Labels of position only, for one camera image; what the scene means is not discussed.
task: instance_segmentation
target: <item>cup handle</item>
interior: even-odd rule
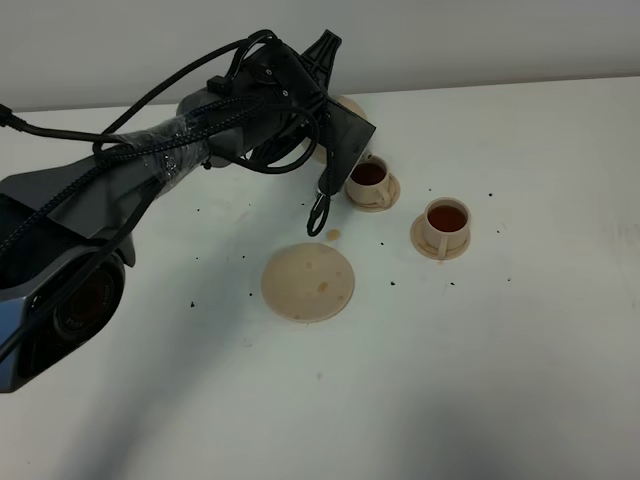
[[[449,242],[449,237],[443,235],[440,237],[440,246],[438,247],[438,260],[444,260],[444,257],[447,256],[447,243]]]
[[[384,188],[378,188],[378,193],[380,194],[380,198],[378,198],[377,204],[382,208],[387,208],[391,205],[391,194],[387,192]]]

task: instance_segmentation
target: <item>white wall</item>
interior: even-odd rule
[[[0,102],[127,104],[261,28],[304,50],[343,38],[340,93],[640,72],[638,0],[5,0]],[[205,68],[172,101],[223,71]]]

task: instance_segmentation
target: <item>beige cup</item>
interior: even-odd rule
[[[453,207],[461,212],[466,219],[464,226],[455,232],[438,230],[429,220],[429,214],[438,207]],[[467,206],[459,200],[454,198],[438,198],[434,200],[424,210],[424,220],[422,231],[424,240],[430,247],[438,251],[438,260],[444,260],[447,255],[451,255],[457,249],[463,248],[469,239],[471,215]]]
[[[368,207],[368,206],[379,206],[382,208],[387,208],[391,205],[391,193],[389,190],[391,189],[391,175],[389,174],[389,167],[387,163],[382,160],[380,157],[371,156],[366,161],[359,163],[358,165],[364,165],[367,163],[372,163],[374,165],[378,165],[381,167],[384,172],[384,178],[375,185],[360,185],[356,183],[353,178],[349,177],[347,180],[347,195],[359,205]]]

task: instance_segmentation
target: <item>plastic wrap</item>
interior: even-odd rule
[[[178,143],[194,131],[193,120],[185,115],[178,115],[148,130],[126,133],[120,135],[120,138],[138,150],[169,142]],[[165,194],[196,167],[209,160],[209,157],[208,139],[205,138],[184,146],[143,155],[142,159],[153,175],[165,184],[161,192]]]

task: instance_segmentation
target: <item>white table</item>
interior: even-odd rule
[[[197,170],[136,229],[105,330],[0,396],[0,478],[640,478],[640,79],[353,98],[402,194],[334,202],[347,308],[306,326],[260,295],[270,255],[308,241],[319,164]],[[3,130],[0,178],[88,151]],[[439,196],[473,215],[442,265],[409,241]]]

